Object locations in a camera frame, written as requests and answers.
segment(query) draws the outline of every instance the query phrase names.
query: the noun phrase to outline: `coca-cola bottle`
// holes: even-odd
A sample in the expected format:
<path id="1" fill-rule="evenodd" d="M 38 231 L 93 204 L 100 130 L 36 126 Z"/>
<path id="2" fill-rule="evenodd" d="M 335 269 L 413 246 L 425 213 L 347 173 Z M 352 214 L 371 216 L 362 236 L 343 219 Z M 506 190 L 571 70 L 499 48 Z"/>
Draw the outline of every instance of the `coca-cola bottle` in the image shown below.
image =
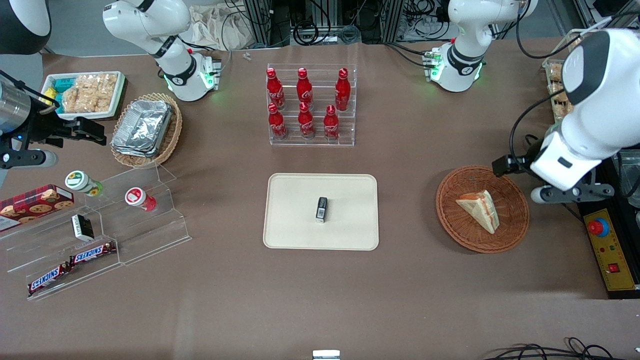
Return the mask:
<path id="1" fill-rule="evenodd" d="M 349 84 L 349 71 L 343 67 L 338 71 L 338 82 L 335 84 L 335 106 L 338 111 L 346 111 L 351 95 L 351 84 Z"/>
<path id="2" fill-rule="evenodd" d="M 335 106 L 328 105 L 326 107 L 326 115 L 324 116 L 324 137 L 329 140 L 338 139 L 338 115 L 335 114 Z"/>
<path id="3" fill-rule="evenodd" d="M 298 69 L 298 84 L 296 85 L 298 90 L 298 100 L 305 102 L 309 105 L 309 110 L 314 108 L 314 93 L 311 86 L 311 82 L 307 79 L 307 70 L 303 67 Z"/>
<path id="4" fill-rule="evenodd" d="M 269 104 L 269 126 L 275 140 L 284 140 L 287 138 L 287 128 L 284 126 L 282 114 L 278 111 L 276 104 Z"/>
<path id="5" fill-rule="evenodd" d="M 302 133 L 303 139 L 311 140 L 316 136 L 316 130 L 314 129 L 314 117 L 309 112 L 309 104 L 306 102 L 300 103 L 298 122 L 300 123 L 300 132 Z"/>
<path id="6" fill-rule="evenodd" d="M 267 69 L 267 91 L 271 102 L 278 106 L 278 109 L 284 108 L 284 89 L 273 67 Z"/>

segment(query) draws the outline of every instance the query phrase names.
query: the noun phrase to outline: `acrylic bottle rack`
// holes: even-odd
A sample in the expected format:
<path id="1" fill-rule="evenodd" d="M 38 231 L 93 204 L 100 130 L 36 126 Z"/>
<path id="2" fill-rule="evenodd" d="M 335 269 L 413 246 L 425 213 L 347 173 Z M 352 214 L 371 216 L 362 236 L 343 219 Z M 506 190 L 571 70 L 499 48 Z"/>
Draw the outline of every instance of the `acrylic bottle rack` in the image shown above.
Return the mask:
<path id="1" fill-rule="evenodd" d="M 3 234 L 0 241 L 6 245 L 8 272 L 23 276 L 27 285 L 72 255 L 109 241 L 116 243 L 116 253 L 78 264 L 68 274 L 28 297 L 40 300 L 190 240 L 184 216 L 173 206 L 168 183 L 174 179 L 167 169 L 151 163 L 101 181 L 104 189 L 97 197 L 74 193 L 73 208 Z M 156 199 L 154 210 L 146 212 L 126 204 L 124 194 L 135 186 Z M 84 242 L 74 237 L 71 216 L 75 214 L 91 220 L 93 241 Z M 26 286 L 24 294 L 28 295 Z"/>
<path id="2" fill-rule="evenodd" d="M 356 88 L 358 84 L 358 72 L 355 64 L 279 64 L 270 63 L 268 67 L 273 67 L 282 87 L 284 88 L 285 106 L 280 110 L 284 118 L 284 123 L 289 134 L 285 140 L 273 138 L 271 128 L 269 128 L 269 142 L 273 146 L 334 146 L 351 147 L 356 140 Z M 314 128 L 316 136 L 311 140 L 305 140 L 300 133 L 298 123 L 299 101 L 296 84 L 298 83 L 298 69 L 307 69 L 307 77 L 311 81 L 314 93 Z M 346 111 L 336 111 L 339 119 L 338 140 L 328 140 L 324 137 L 324 116 L 326 107 L 329 104 L 335 105 L 335 83 L 338 80 L 338 70 L 345 67 L 349 70 L 349 83 L 351 84 L 351 95 Z M 269 92 L 265 91 L 267 105 L 271 102 Z"/>

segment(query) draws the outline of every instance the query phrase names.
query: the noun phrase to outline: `metal cylinder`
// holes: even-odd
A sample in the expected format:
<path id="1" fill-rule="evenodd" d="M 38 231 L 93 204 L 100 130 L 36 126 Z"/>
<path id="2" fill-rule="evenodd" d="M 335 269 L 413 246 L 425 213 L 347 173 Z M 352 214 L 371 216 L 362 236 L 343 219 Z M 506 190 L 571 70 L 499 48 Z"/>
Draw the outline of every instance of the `metal cylinder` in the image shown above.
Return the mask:
<path id="1" fill-rule="evenodd" d="M 31 98 L 12 84 L 0 81 L 0 131 L 16 130 L 29 117 Z"/>

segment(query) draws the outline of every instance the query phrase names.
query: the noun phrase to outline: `aluminum foil container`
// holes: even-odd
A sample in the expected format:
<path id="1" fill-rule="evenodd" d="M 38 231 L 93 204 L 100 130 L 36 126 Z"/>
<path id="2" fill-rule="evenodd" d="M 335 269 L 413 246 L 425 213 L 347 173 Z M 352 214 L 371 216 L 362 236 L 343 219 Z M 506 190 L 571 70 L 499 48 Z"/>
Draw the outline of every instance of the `aluminum foil container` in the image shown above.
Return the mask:
<path id="1" fill-rule="evenodd" d="M 138 100 L 131 104 L 113 135 L 115 151 L 133 156 L 158 154 L 171 119 L 171 106 L 164 101 Z"/>

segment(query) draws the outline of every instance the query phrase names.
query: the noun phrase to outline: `red button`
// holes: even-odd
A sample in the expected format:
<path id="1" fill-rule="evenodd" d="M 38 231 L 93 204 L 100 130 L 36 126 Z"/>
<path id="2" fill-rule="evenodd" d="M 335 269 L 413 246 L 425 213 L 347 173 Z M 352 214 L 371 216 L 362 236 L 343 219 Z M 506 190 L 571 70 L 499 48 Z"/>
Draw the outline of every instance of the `red button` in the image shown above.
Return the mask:
<path id="1" fill-rule="evenodd" d="M 604 231 L 604 226 L 599 221 L 594 220 L 587 224 L 587 229 L 591 234 L 600 235 Z"/>

